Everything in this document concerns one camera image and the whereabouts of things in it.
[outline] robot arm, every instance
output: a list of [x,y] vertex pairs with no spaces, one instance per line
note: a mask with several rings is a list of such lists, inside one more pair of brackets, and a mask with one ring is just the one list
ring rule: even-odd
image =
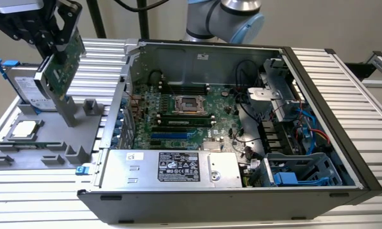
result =
[[[54,10],[64,21],[56,24]],[[65,46],[74,33],[81,5],[70,0],[0,0],[0,30],[37,47],[42,58],[54,54],[64,62]]]
[[188,0],[185,41],[250,43],[264,23],[260,0]]

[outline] red cable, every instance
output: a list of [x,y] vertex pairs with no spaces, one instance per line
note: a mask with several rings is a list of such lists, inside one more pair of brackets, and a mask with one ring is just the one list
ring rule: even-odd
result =
[[303,103],[302,103],[302,100],[300,100],[300,113],[299,113],[299,120],[300,120],[300,116],[302,116],[302,112],[303,112]]
[[322,134],[322,136],[324,136],[324,137],[326,137],[326,139],[327,139],[327,144],[330,144],[330,138],[328,138],[328,136],[326,135],[326,133],[324,133],[324,132],[322,132],[320,130],[316,130],[316,129],[308,129],[308,130],[311,130],[311,131],[314,131],[314,132],[316,132],[316,133]]
[[272,113],[270,114],[270,116],[268,116],[268,120],[271,121],[271,119],[272,119],[272,115],[274,115],[274,113],[275,113],[275,111],[278,110],[278,109],[280,109],[280,107],[284,105],[284,103],[282,103],[282,105],[279,105],[279,107],[272,111]]

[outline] power supply label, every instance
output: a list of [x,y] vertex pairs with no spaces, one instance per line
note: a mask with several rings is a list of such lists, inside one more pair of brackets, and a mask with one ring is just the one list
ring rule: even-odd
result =
[[160,153],[157,179],[161,182],[199,182],[197,153]]

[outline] motherboard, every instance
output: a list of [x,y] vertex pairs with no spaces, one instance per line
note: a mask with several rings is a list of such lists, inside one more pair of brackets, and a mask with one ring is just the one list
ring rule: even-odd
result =
[[233,95],[225,86],[137,85],[132,98],[133,149],[241,152],[233,139],[241,128]]

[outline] blue latch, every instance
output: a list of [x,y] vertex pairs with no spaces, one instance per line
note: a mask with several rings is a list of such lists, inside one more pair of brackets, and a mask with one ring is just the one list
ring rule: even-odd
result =
[[6,76],[6,73],[5,73],[4,69],[2,69],[2,66],[5,66],[5,67],[16,67],[18,64],[20,64],[18,61],[5,61],[2,63],[2,60],[0,59],[0,73],[1,73],[1,75],[2,75],[5,80],[8,79],[8,76]]
[[272,177],[274,177],[274,183],[276,185],[288,186],[288,185],[296,185],[299,183],[294,173],[279,172]]
[[6,66],[6,67],[16,67],[16,66],[18,66],[18,65],[20,65],[20,62],[18,62],[18,61],[12,61],[12,60],[5,61],[5,62],[2,63],[2,66]]
[[74,170],[74,175],[77,175],[77,176],[89,175],[89,167],[77,166],[76,170]]

